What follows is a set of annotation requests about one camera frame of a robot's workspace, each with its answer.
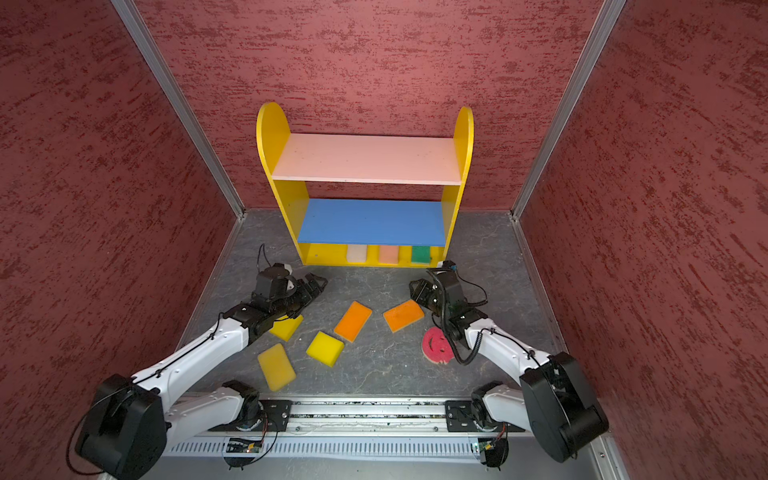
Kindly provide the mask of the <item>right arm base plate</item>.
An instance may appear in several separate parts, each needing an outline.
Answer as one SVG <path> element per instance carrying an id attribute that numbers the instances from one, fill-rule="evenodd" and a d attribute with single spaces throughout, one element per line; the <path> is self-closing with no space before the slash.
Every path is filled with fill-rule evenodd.
<path id="1" fill-rule="evenodd" d="M 450 433 L 479 432 L 475 422 L 470 400 L 447 400 L 445 402 L 445 421 Z"/>

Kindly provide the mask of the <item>cream white sponge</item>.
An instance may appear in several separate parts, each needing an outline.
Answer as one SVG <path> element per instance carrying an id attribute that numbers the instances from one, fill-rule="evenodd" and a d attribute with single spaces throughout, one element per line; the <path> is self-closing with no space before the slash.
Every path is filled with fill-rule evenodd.
<path id="1" fill-rule="evenodd" d="M 367 262 L 367 245 L 350 244 L 346 250 L 346 261 L 350 264 L 365 264 Z"/>

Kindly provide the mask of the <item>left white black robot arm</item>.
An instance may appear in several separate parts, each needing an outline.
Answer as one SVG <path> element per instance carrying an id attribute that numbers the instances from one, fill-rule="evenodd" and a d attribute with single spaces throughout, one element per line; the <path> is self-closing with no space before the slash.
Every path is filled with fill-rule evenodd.
<path id="1" fill-rule="evenodd" d="M 249 300 L 219 313 L 197 339 L 137 373 L 104 380 L 73 430 L 69 450 L 116 479 L 139 479 L 163 453 L 211 428 L 266 431 L 259 393 L 243 382 L 230 380 L 189 401 L 183 396 L 276 322 L 299 317 L 327 284 L 312 273 L 297 278 L 283 263 L 260 271 Z"/>

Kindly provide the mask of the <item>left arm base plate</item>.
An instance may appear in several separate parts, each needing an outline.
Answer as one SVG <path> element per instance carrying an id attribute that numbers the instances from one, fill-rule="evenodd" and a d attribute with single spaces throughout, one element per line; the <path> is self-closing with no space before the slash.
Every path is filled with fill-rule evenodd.
<path id="1" fill-rule="evenodd" d="M 294 402 L 285 399 L 262 399 L 259 401 L 260 420 L 258 431 L 280 432 L 287 430 Z"/>

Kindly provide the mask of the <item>green sponge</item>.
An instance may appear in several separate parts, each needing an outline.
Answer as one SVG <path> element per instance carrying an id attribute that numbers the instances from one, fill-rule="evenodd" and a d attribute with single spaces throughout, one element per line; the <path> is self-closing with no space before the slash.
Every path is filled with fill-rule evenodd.
<path id="1" fill-rule="evenodd" d="M 431 247 L 430 246 L 413 246 L 411 249 L 411 262 L 413 264 L 430 264 L 431 263 Z"/>

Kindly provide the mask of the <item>salmon pink sponge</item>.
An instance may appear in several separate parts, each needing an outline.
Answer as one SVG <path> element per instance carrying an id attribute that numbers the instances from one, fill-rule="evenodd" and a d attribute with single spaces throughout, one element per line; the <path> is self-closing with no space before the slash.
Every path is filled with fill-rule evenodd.
<path id="1" fill-rule="evenodd" d="M 395 245 L 380 246 L 378 261 L 384 265 L 398 265 L 399 264 L 399 247 Z"/>

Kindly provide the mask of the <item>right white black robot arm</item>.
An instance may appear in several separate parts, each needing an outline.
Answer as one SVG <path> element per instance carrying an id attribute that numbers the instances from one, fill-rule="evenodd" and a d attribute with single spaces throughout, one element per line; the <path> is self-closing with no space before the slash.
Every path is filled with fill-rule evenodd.
<path id="1" fill-rule="evenodd" d="M 480 443 L 482 461 L 501 466 L 510 431 L 528 431 L 553 460 L 562 463 L 606 433 L 609 420 L 579 362 L 570 354 L 538 350 L 502 330 L 471 302 L 464 279 L 452 262 L 427 271 L 409 284 L 411 299 L 430 312 L 434 340 L 422 342 L 427 358 L 446 354 L 462 366 L 484 357 L 501 369 L 510 384 L 492 381 L 476 388 L 467 401 L 446 406 L 451 430 L 468 427 L 490 434 Z"/>

